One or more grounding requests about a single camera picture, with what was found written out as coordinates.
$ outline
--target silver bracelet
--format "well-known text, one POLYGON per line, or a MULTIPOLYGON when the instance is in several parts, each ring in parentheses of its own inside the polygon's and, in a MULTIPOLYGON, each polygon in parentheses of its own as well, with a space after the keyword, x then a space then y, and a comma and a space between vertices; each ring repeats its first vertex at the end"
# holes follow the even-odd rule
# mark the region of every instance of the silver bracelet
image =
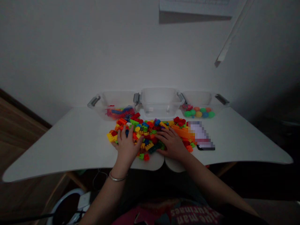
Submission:
POLYGON ((109 172, 109 177, 110 177, 113 181, 123 181, 123 180, 125 180, 126 177, 127 177, 127 175, 126 175, 126 177, 124 177, 124 178, 122 178, 122 179, 116 179, 116 178, 112 177, 112 175, 110 174, 111 172, 112 172, 112 171, 109 172))

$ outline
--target yellow ball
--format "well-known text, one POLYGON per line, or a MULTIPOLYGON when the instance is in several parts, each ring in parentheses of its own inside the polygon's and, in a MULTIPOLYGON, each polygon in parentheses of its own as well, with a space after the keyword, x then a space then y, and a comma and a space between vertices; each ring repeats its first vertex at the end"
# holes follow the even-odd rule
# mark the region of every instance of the yellow ball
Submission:
POLYGON ((202 117, 202 112, 200 111, 196 112, 196 117, 202 117))

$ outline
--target plastic storage bin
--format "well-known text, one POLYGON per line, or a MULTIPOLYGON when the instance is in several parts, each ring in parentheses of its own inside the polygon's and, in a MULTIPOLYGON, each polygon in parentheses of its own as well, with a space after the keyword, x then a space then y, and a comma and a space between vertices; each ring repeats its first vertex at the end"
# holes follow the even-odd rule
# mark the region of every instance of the plastic storage bin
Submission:
POLYGON ((184 103, 181 93, 174 88, 144 88, 141 102, 145 116, 150 118, 173 117, 184 103))
POLYGON ((229 101, 220 94, 185 91, 182 95, 185 103, 181 106, 181 111, 186 118, 212 118, 222 109, 229 107, 229 101))
POLYGON ((135 92, 109 91, 99 93, 88 104, 104 120, 117 120, 134 115, 136 104, 135 92))

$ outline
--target cable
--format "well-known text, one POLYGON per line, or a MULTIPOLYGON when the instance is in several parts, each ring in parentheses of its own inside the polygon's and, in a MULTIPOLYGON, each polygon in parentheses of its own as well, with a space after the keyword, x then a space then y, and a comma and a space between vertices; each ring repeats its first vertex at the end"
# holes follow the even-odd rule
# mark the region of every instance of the cable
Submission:
MULTIPOLYGON (((75 213, 80 213, 80 215, 82 215, 82 213, 86 213, 86 212, 85 211, 76 211, 75 213)), ((55 215, 55 213, 51 213, 51 214, 44 214, 44 215, 40 215, 40 216, 25 217, 25 218, 15 219, 15 220, 6 220, 6 221, 0 220, 0 224, 9 225, 9 224, 16 224, 16 223, 25 223, 25 222, 29 222, 29 221, 53 217, 54 215, 55 215)))
POLYGON ((105 172, 102 172, 102 171, 100 171, 100 170, 101 170, 101 169, 99 168, 99 169, 98 169, 98 173, 96 174, 96 176, 95 176, 94 179, 93 179, 93 188, 94 188, 95 191, 100 191, 100 190, 101 190, 101 189, 97 190, 97 189, 95 188, 95 185, 94 185, 94 181, 95 181, 96 177, 98 176, 98 174, 99 174, 99 173, 105 174, 105 175, 106 175, 105 181, 106 181, 106 179, 108 178, 108 175, 107 175, 105 172))

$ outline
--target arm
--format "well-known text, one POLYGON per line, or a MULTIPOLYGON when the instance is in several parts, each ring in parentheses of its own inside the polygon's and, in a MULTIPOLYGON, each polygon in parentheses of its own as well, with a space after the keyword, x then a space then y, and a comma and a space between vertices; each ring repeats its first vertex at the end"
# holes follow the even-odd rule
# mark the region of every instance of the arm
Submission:
MULTIPOLYGON (((125 128, 122 132, 118 132, 119 145, 115 142, 112 143, 118 151, 117 161, 111 171, 113 178, 122 179, 126 177, 143 142, 144 137, 141 137, 137 145, 134 145, 133 127, 129 130, 127 138, 125 128)), ((124 185, 125 180, 117 182, 108 177, 79 225, 111 224, 114 220, 115 210, 120 201, 124 185)))
POLYGON ((179 161, 184 166, 209 205, 217 208, 228 203, 258 216, 255 210, 242 197, 186 150, 180 137, 172 128, 170 130, 163 129, 163 132, 158 132, 156 137, 167 147, 166 151, 161 149, 157 151, 166 157, 179 161))

